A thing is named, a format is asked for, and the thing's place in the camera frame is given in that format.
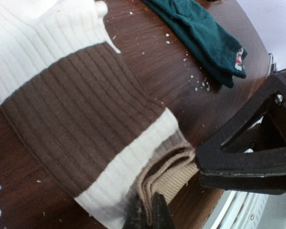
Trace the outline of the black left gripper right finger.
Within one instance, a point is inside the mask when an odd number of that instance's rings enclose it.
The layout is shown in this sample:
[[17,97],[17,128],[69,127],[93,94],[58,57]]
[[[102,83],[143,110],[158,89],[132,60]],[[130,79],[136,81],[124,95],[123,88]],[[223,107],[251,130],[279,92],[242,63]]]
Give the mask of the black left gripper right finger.
[[155,193],[153,195],[153,229],[175,229],[173,219],[166,204],[164,195]]

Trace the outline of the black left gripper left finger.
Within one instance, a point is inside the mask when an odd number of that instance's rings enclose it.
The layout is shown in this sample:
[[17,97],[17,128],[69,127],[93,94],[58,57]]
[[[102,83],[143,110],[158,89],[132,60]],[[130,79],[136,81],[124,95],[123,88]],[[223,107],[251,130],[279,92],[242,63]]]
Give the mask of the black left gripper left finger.
[[130,204],[124,228],[125,229],[148,229],[150,212],[147,211],[142,199],[137,194]]

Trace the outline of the cream brown striped sock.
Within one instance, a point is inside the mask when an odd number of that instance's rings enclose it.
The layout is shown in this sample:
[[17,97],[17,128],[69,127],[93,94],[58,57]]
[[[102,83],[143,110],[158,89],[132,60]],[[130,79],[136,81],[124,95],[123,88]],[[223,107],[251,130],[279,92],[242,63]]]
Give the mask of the cream brown striped sock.
[[153,222],[197,172],[173,113],[141,86],[101,0],[0,0],[0,107],[28,150],[91,216],[124,229],[138,194]]

